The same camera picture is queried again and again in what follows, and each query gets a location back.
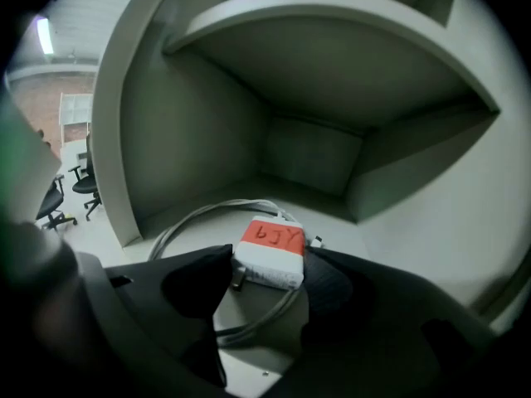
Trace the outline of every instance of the white power adapter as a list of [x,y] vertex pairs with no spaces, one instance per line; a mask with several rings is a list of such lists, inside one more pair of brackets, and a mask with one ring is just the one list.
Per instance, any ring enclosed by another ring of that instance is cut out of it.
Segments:
[[304,280],[304,229],[280,217],[255,216],[234,252],[246,279],[278,289],[298,289]]

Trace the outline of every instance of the black object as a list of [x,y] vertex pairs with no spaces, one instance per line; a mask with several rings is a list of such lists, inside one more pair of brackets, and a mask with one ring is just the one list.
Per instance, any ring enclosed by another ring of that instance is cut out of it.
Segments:
[[[83,393],[122,385],[128,396],[229,396],[212,315],[231,283],[231,245],[103,269],[34,226],[2,229],[11,250],[0,261],[2,296],[16,303],[5,310],[18,314],[4,328],[24,344],[22,355],[17,348],[4,358],[22,359],[20,372],[64,377],[66,367],[78,384],[90,384]],[[448,373],[494,342],[482,321],[414,274],[330,250],[308,248],[305,258],[303,352],[265,397],[430,396],[441,388],[454,396]],[[426,324],[437,319],[451,323],[460,352],[444,367],[436,343],[449,335],[426,339]]]
[[46,192],[46,195],[44,196],[44,201],[42,201],[41,208],[39,209],[39,212],[37,214],[37,219],[40,220],[41,218],[47,216],[48,222],[46,224],[42,225],[43,229],[53,229],[57,231],[57,226],[60,224],[65,224],[66,222],[71,222],[74,224],[74,226],[77,225],[77,219],[73,216],[65,216],[65,214],[61,211],[59,211],[59,215],[54,217],[52,216],[52,212],[56,211],[57,208],[61,203],[63,203],[65,193],[63,191],[63,184],[61,180],[65,178],[63,175],[57,175],[54,181],[51,183],[50,188],[48,189],[48,192]]
[[89,205],[91,205],[89,211],[86,213],[85,218],[87,221],[90,221],[89,215],[90,213],[101,204],[101,197],[100,193],[98,192],[98,185],[96,184],[96,177],[94,175],[94,166],[92,165],[92,152],[90,151],[90,134],[87,134],[86,136],[86,176],[81,177],[78,169],[80,169],[81,166],[76,166],[68,170],[68,172],[74,172],[77,178],[77,183],[72,186],[72,190],[76,193],[81,194],[90,194],[92,193],[92,196],[94,199],[91,201],[85,202],[83,206],[85,209],[89,208]]

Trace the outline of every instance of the gray surface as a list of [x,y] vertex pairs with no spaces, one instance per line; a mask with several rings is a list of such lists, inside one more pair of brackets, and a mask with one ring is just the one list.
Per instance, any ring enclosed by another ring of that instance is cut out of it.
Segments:
[[193,45],[275,107],[352,128],[472,93],[447,65],[392,33],[318,17],[247,22]]
[[348,199],[371,258],[420,274],[474,307],[514,274],[531,229],[531,84],[492,16],[480,0],[455,0],[448,32],[484,67],[498,117],[401,157],[400,143],[411,148],[435,138],[437,123],[383,135],[378,152],[362,150],[365,168]]
[[361,144],[362,139],[352,134],[275,117],[270,123],[262,170],[341,196]]
[[[354,26],[360,25],[362,29],[374,28],[397,39],[400,37],[409,46],[413,46],[419,52],[427,53],[448,70],[454,72],[481,97],[491,110],[499,110],[499,105],[491,91],[493,80],[485,78],[484,75],[485,66],[478,64],[477,60],[470,57],[461,46],[456,46],[453,37],[448,34],[445,28],[408,6],[393,0],[228,0],[195,16],[189,22],[185,32],[173,30],[168,36],[164,52],[167,55],[173,55],[185,46],[200,43],[202,39],[207,40],[218,34],[230,36],[234,31],[239,31],[242,28],[245,30],[245,28],[252,27],[258,22],[300,22],[301,25],[304,25],[308,19],[313,22],[323,22],[325,25],[327,21],[330,21],[331,25],[334,22],[336,22],[335,25],[337,22],[342,22],[342,30],[344,30],[341,31],[342,33],[349,32],[349,28],[354,29]],[[297,39],[296,44],[299,45],[299,53],[307,51],[307,46],[314,51],[316,50],[311,45],[314,39],[313,30],[310,32],[312,35],[309,35],[308,38],[304,36],[306,39],[304,41],[305,46],[301,45],[299,40],[301,36],[295,37]],[[263,37],[272,45],[267,51],[278,57],[283,56],[282,53],[278,53],[278,50],[284,46],[283,40],[276,40],[280,36]],[[336,40],[328,37],[332,41],[330,49],[342,50],[345,53],[343,56],[350,59],[360,58],[359,54],[350,53],[347,52],[348,49],[341,48],[342,42],[339,39],[341,37],[343,36],[336,36]],[[252,37],[247,37],[247,39],[252,43]],[[322,45],[323,43],[326,41],[323,41],[323,37],[319,37],[318,44]],[[362,45],[362,42],[356,43],[356,46]],[[367,49],[367,53],[373,56],[373,49]],[[316,66],[326,68],[326,61],[311,60],[311,65],[314,70],[316,70]],[[296,72],[288,73],[292,75],[288,79],[294,80]],[[353,73],[344,72],[343,74],[353,75]]]
[[191,52],[161,54],[176,12],[175,0],[157,10],[124,82],[121,151],[137,221],[252,175],[266,134],[267,109],[244,87]]

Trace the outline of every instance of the curved shelf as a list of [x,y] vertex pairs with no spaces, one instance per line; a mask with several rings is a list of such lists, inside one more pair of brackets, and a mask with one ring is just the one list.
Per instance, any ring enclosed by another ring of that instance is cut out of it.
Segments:
[[335,120],[343,124],[347,112],[356,112],[364,126],[378,126],[470,89],[489,110],[500,110],[482,67],[445,28],[393,0],[228,0],[169,36],[163,51],[189,45],[283,110],[303,102],[303,110],[334,117],[337,107]]
[[122,158],[122,88],[139,43],[162,1],[129,2],[105,48],[95,82],[91,127],[92,158],[105,211],[122,246],[141,238],[129,199]]

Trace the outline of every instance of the charging cable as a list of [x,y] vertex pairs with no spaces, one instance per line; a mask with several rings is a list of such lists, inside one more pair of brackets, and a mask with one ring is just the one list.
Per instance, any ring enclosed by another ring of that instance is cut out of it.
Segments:
[[[270,214],[275,213],[278,218],[285,219],[287,221],[293,221],[299,224],[299,222],[287,211],[278,207],[274,202],[267,201],[265,199],[232,199],[230,201],[223,201],[213,205],[203,206],[195,211],[190,212],[181,221],[174,226],[171,226],[164,230],[153,243],[151,250],[149,251],[148,261],[157,260],[162,257],[164,250],[168,244],[175,238],[178,230],[183,227],[187,222],[196,216],[200,216],[210,211],[214,211],[218,208],[229,206],[249,206],[253,209]],[[299,290],[289,290],[280,299],[280,301],[270,309],[264,316],[259,318],[253,323],[244,324],[236,328],[228,328],[216,332],[218,345],[220,347],[234,346],[240,342],[243,342],[255,335],[259,328],[262,328],[268,323],[276,320],[291,306],[296,300],[299,294]]]

